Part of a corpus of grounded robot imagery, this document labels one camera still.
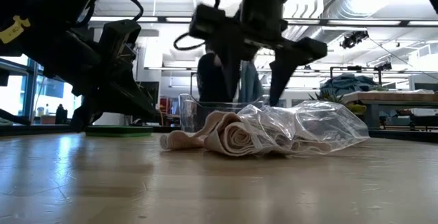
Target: green mat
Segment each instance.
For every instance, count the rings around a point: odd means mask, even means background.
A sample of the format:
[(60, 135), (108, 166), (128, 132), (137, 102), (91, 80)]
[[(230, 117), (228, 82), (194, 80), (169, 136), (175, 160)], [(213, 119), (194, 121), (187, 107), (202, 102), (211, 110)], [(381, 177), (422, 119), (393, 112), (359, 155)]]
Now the green mat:
[(87, 127), (86, 136), (110, 138), (136, 138), (152, 134), (152, 127), (93, 125)]

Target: transparent plastic container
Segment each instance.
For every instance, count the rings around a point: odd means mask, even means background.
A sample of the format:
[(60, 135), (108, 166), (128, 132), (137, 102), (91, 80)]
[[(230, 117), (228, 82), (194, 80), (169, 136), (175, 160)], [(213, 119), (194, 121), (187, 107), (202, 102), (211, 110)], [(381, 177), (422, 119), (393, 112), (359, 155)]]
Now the transparent plastic container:
[(205, 118), (213, 111), (239, 112), (247, 105), (251, 104), (261, 108), (268, 100), (268, 95), (260, 97), (252, 103), (214, 103), (199, 102), (190, 94), (179, 95), (179, 117), (181, 121), (181, 131), (197, 132), (205, 124)]

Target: ceiling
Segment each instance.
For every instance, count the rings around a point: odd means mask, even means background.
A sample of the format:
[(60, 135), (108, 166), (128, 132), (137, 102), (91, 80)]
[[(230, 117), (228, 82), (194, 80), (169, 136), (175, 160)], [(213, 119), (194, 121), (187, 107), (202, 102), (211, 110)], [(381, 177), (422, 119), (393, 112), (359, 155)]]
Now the ceiling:
[[(214, 0), (138, 0), (144, 7), (145, 16), (191, 16), (199, 3), (212, 5)], [(232, 16), (237, 10), (241, 0), (222, 0), (220, 8), (226, 10)], [(356, 11), (364, 18), (379, 19), (424, 19), (438, 20), (428, 0), (346, 0), (345, 3), (352, 11)], [(289, 0), (285, 4), (285, 18), (326, 18), (327, 5), (333, 8), (336, 5), (345, 5), (343, 0)], [(129, 0), (100, 0), (96, 5), (95, 16), (135, 16), (138, 13), (137, 7)], [(160, 30), (160, 37), (169, 51), (165, 51), (164, 64), (177, 64), (177, 61), (193, 61), (196, 66), (196, 58), (202, 55), (203, 51), (193, 51), (192, 54), (181, 54), (172, 48), (172, 40), (188, 29), (188, 25), (144, 25), (144, 27)], [(296, 40), (301, 36), (308, 36), (311, 28), (302, 26), (290, 26), (284, 36)], [(341, 30), (330, 32), (324, 39), (329, 43), (329, 54), (319, 60), (317, 64), (362, 64), (375, 62), (377, 59), (386, 60), (388, 51), (395, 53), (404, 60), (408, 60), (408, 54), (426, 47), (430, 41), (438, 40), (438, 28), (368, 28), (371, 40), (366, 40), (353, 49), (342, 49), (339, 42), (343, 35), (351, 31)], [(259, 56), (256, 60), (258, 67), (266, 66), (273, 56)], [(395, 60), (394, 64), (404, 64)]]

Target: blue cloth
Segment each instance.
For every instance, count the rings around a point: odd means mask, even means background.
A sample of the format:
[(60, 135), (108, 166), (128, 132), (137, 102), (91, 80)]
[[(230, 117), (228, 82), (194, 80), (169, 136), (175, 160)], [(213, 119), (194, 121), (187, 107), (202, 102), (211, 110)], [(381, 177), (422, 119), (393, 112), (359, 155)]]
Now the blue cloth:
[(263, 87), (259, 80), (259, 74), (254, 63), (242, 62), (241, 72), (242, 85), (240, 86), (239, 102), (250, 103), (263, 96)]
[(355, 77), (354, 74), (344, 73), (329, 79), (320, 90), (329, 94), (345, 95), (356, 91), (369, 91), (375, 86), (378, 86), (378, 84), (371, 77)]

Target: wooden table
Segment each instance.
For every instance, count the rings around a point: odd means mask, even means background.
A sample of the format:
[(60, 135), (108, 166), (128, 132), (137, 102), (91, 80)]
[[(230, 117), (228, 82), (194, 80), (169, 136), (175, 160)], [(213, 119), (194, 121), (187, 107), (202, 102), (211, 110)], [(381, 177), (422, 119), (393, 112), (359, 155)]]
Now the wooden table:
[(438, 147), (230, 159), (150, 138), (0, 138), (0, 223), (438, 223)]
[(365, 123), (380, 129), (379, 111), (407, 108), (438, 108), (438, 95), (397, 92), (354, 92), (344, 95), (344, 103), (360, 101), (367, 106)]

